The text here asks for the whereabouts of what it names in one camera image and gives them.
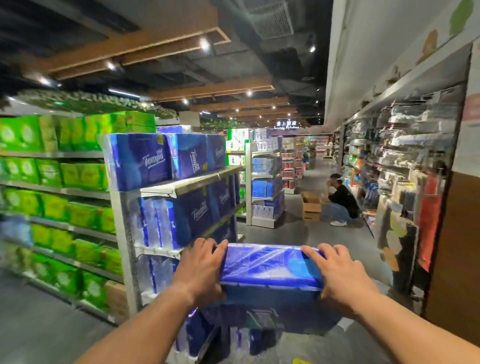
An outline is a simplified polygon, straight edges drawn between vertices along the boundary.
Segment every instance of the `ceiling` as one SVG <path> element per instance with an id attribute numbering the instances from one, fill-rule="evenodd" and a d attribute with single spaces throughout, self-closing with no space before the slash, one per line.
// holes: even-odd
<path id="1" fill-rule="evenodd" d="M 332 83 L 326 97 L 325 124 L 338 125 L 361 109 L 373 85 L 393 69 L 403 52 L 450 2 L 347 1 L 345 18 L 341 13 L 332 20 L 334 25 L 344 26 L 337 40 L 338 53 L 330 55 L 336 63 L 328 70 Z"/>
<path id="2" fill-rule="evenodd" d="M 64 90 L 116 88 L 177 111 L 216 104 L 209 115 L 255 125 L 288 113 L 323 124 L 332 7 L 333 0 L 2 0 L 0 90 L 43 87 L 28 78 L 40 71 Z"/>

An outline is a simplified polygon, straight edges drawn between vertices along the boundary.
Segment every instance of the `white sneaker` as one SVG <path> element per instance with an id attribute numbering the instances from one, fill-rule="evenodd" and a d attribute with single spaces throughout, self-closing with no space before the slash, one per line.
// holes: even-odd
<path id="1" fill-rule="evenodd" d="M 346 226 L 346 225 L 347 225 L 347 222 L 346 222 L 346 221 L 345 221 L 345 222 L 332 221 L 332 222 L 330 223 L 330 225 L 332 225 L 332 226 Z"/>

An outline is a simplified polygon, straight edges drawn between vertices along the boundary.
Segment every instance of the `ceiling light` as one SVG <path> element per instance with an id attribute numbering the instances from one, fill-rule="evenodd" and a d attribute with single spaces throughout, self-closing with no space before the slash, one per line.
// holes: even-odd
<path id="1" fill-rule="evenodd" d="M 117 66 L 111 60 L 106 60 L 105 65 L 112 71 L 117 68 Z"/>
<path id="2" fill-rule="evenodd" d="M 131 97 L 140 98 L 140 95 L 132 94 L 132 93 L 130 93 L 130 92 L 125 92 L 125 91 L 116 90 L 115 88 L 109 88 L 108 91 L 111 92 L 111 93 L 114 93 L 114 94 L 119 94 L 119 95 L 125 95 L 125 96 L 131 96 Z"/>
<path id="3" fill-rule="evenodd" d="M 210 49 L 210 42 L 207 40 L 207 38 L 200 38 L 200 47 L 202 47 L 204 52 L 207 52 Z"/>
<path id="4" fill-rule="evenodd" d="M 45 85 L 45 86 L 50 86 L 50 80 L 44 76 L 40 76 L 38 78 L 38 81 L 42 84 L 42 85 Z"/>

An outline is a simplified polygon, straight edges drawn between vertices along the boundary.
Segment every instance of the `cardboard box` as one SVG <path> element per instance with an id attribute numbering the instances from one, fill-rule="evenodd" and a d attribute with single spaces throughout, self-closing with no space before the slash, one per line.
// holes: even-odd
<path id="1" fill-rule="evenodd" d="M 301 193 L 303 199 L 303 219 L 320 221 L 322 204 L 320 193 L 316 191 L 305 191 Z"/>
<path id="2" fill-rule="evenodd" d="M 107 305 L 110 308 L 110 316 L 115 318 L 116 323 L 123 323 L 129 319 L 127 292 L 121 283 L 109 280 L 107 289 Z"/>

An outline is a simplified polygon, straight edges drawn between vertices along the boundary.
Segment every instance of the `aisle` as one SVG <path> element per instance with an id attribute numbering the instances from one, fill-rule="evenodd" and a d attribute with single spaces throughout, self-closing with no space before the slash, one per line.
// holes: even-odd
<path id="1" fill-rule="evenodd" d="M 2 364 L 70 364 L 114 327 L 0 269 Z"/>
<path id="2" fill-rule="evenodd" d="M 326 192 L 326 180 L 336 172 L 334 162 L 316 158 L 312 169 L 305 171 L 305 177 L 300 181 L 298 194 L 285 195 L 287 205 L 283 216 L 278 220 L 275 229 L 247 226 L 239 220 L 238 230 L 245 235 L 245 243 L 309 245 L 320 243 L 330 245 L 345 245 L 350 250 L 353 259 L 360 260 L 367 273 L 374 279 L 390 285 L 392 271 L 387 263 L 382 261 L 380 251 L 375 246 L 372 234 L 362 219 L 355 220 L 347 227 L 335 227 L 330 221 L 310 222 L 302 219 L 301 191 Z"/>

